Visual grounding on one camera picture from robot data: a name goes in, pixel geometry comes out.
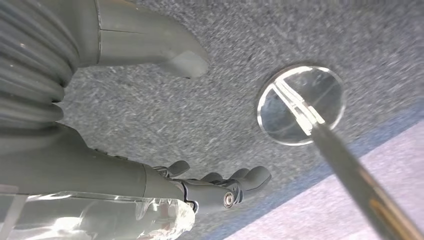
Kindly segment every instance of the gray robot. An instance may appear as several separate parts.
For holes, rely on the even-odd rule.
[[[207,53],[183,26],[123,0],[0,1],[0,239],[70,216],[78,217],[80,230],[93,233],[90,239],[141,239],[140,228],[154,223],[155,215],[134,226],[128,220],[134,212],[108,206],[112,200],[179,200],[195,214],[209,214],[267,184],[271,174],[262,166],[240,169],[229,179],[218,173],[178,179],[190,168],[185,161],[151,167],[111,156],[56,122],[63,112],[54,103],[63,99],[79,67],[144,63],[185,78],[205,74],[209,65]],[[66,193],[106,200],[64,204]]]

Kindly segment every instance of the robotic hand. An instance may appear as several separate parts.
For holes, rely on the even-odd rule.
[[[263,166],[251,170],[242,168],[228,179],[211,172],[202,179],[175,179],[190,169],[186,161],[177,161],[169,167],[154,167],[162,177],[178,183],[184,191],[184,201],[195,213],[208,214],[231,208],[260,191],[271,180],[271,173]]]
[[[0,1],[0,187],[36,196],[61,192],[177,199],[197,213],[241,203],[270,180],[264,167],[229,179],[178,179],[184,161],[152,168],[87,147],[57,123],[78,67],[153,63],[185,78],[208,70],[194,36],[166,16],[124,0]]]

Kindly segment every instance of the clear plastic bag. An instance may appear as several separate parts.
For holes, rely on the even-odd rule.
[[[0,240],[175,240],[195,222],[178,199],[14,192],[0,185]]]

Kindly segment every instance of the screw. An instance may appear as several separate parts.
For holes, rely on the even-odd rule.
[[[228,191],[225,195],[224,195],[224,207],[226,207],[227,209],[231,208],[233,206],[234,203],[234,195],[232,192]]]

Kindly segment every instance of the circular glass piece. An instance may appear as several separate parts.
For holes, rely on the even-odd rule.
[[[325,67],[313,65],[287,67],[265,84],[259,93],[256,108],[260,128],[275,142],[289,146],[312,142],[273,89],[275,83],[282,81],[312,106],[331,129],[339,123],[346,106],[341,79]]]

